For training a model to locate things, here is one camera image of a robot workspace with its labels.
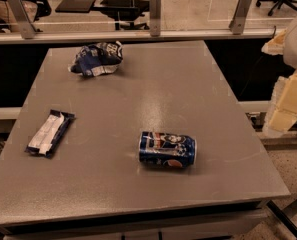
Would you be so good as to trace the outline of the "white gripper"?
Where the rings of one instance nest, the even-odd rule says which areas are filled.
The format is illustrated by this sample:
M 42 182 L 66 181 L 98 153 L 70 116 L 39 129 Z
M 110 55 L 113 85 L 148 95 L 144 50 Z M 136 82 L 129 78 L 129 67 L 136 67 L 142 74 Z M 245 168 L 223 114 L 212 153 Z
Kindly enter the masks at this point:
M 284 62 L 297 69 L 297 16 L 287 30 L 282 30 L 261 51 L 268 55 L 282 55 Z M 264 119 L 263 133 L 279 138 L 297 122 L 297 70 L 288 78 L 279 77 L 275 83 Z

